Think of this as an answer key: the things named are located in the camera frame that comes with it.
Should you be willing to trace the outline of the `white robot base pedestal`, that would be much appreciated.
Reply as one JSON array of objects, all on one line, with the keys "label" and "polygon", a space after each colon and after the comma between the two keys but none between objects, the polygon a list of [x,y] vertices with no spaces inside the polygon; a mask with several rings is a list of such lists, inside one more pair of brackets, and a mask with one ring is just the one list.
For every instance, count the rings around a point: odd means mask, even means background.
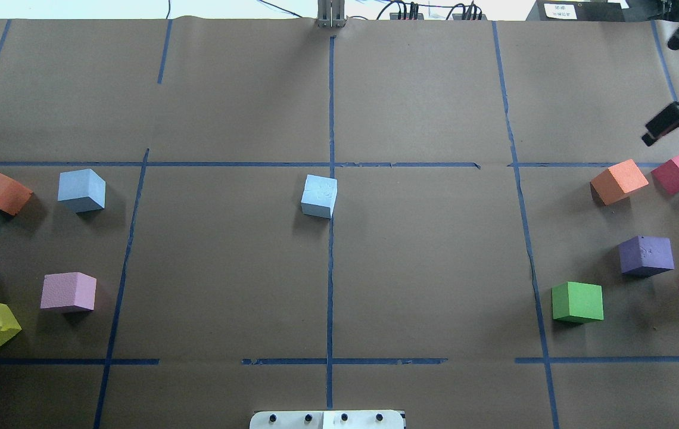
[{"label": "white robot base pedestal", "polygon": [[256,412],[250,428],[406,428],[405,413],[392,409]]}]

